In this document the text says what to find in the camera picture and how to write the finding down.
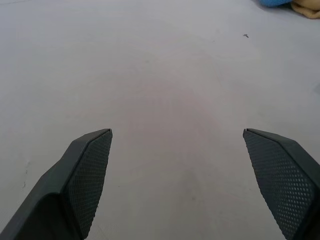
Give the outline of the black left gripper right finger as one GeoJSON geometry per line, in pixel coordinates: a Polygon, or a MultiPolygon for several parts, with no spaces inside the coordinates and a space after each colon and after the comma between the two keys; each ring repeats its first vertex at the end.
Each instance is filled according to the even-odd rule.
{"type": "Polygon", "coordinates": [[[320,164],[296,141],[247,128],[255,178],[286,240],[320,240],[320,164]]]}

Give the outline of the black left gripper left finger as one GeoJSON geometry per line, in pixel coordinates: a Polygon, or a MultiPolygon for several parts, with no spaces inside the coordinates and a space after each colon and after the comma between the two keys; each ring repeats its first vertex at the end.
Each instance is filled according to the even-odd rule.
{"type": "Polygon", "coordinates": [[[101,129],[71,142],[37,181],[0,240],[85,240],[102,195],[113,133],[101,129]]]}

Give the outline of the yellow cloth item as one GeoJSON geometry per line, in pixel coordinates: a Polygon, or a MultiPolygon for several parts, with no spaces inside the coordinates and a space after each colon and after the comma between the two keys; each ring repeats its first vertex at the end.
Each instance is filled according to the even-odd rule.
{"type": "Polygon", "coordinates": [[[320,0],[292,0],[292,9],[308,19],[320,19],[320,0]]]}

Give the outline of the blue cloth item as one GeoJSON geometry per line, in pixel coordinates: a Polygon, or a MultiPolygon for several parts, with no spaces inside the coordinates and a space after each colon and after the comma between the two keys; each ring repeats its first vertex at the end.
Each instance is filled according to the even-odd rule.
{"type": "Polygon", "coordinates": [[[269,7],[269,8],[274,8],[274,7],[278,7],[281,5],[285,5],[285,4],[289,4],[291,3],[293,0],[258,0],[258,2],[265,6],[265,7],[269,7]]]}

